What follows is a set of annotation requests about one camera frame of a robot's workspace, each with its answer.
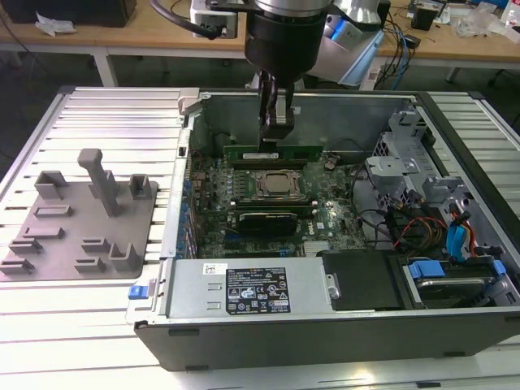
floor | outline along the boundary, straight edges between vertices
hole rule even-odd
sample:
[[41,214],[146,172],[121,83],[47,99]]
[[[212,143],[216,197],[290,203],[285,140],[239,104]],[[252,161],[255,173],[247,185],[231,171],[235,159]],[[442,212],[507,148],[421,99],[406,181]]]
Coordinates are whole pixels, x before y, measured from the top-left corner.
[[[37,59],[22,54],[23,66],[12,68],[0,61],[0,179],[24,146],[45,113],[60,85],[100,86],[98,71],[86,55],[39,54]],[[169,58],[163,72],[159,58],[115,57],[121,86],[243,88],[251,81],[253,68],[246,62],[220,59]],[[511,124],[520,114],[520,76],[504,74],[494,87],[488,81],[495,70],[464,69],[453,84],[444,81],[448,72],[440,67],[410,67],[399,90],[479,91]],[[390,88],[388,81],[383,88]],[[339,88],[332,83],[320,88]],[[520,120],[515,124],[520,132]]]

screw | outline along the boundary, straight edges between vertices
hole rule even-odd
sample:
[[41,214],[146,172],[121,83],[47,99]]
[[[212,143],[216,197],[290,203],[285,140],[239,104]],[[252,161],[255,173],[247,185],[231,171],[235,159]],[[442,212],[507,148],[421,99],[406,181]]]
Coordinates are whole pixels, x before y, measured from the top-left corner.
[[339,299],[340,291],[336,287],[330,286],[328,288],[328,295],[331,297],[331,299]]

power supply label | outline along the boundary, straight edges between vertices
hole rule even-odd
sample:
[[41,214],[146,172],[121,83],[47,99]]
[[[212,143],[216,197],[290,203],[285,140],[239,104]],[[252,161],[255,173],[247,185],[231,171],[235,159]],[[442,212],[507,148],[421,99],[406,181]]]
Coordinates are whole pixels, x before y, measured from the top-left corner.
[[230,315],[291,312],[285,268],[226,270],[226,292]]

blue connector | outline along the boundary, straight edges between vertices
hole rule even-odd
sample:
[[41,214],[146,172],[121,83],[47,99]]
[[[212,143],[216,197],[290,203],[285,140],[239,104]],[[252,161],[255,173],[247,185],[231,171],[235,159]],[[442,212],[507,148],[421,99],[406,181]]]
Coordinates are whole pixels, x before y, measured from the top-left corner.
[[446,249],[457,262],[465,262],[462,256],[462,246],[466,242],[466,230],[460,225],[451,225],[446,236]]
[[500,260],[493,260],[493,267],[499,276],[505,275],[505,266]]
[[128,291],[128,299],[130,301],[148,299],[148,286],[132,286]]
[[438,260],[417,260],[408,269],[414,280],[446,276]]

cpu socket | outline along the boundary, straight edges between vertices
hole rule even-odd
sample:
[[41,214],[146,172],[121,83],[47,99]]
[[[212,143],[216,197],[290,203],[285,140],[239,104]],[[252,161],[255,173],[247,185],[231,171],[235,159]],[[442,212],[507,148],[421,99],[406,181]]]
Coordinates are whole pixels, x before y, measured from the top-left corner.
[[299,175],[295,171],[264,171],[257,172],[258,199],[273,197],[299,197],[301,195]]

